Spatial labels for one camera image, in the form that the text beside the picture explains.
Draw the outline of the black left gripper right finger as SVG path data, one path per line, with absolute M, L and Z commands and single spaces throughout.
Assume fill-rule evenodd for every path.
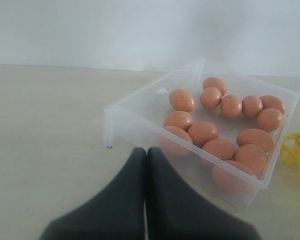
M 145 208 L 150 240 L 261 239 L 251 224 L 193 190 L 157 147 L 147 152 Z

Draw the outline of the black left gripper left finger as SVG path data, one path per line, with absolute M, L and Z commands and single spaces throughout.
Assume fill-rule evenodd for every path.
M 53 220 L 42 240 L 143 240 L 147 154 L 136 147 L 97 195 Z

